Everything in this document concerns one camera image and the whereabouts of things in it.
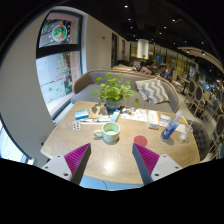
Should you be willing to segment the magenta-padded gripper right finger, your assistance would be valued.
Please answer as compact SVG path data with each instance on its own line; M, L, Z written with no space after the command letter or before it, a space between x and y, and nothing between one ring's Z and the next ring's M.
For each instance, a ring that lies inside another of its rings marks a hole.
M150 184L182 169L182 167L167 154L158 155L138 144L133 144L132 153L144 185Z

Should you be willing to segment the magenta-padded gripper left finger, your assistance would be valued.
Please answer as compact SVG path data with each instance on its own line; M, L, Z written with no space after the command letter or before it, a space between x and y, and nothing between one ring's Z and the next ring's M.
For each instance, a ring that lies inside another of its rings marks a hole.
M90 155L91 144L88 143L66 155L56 155L42 169L79 185Z

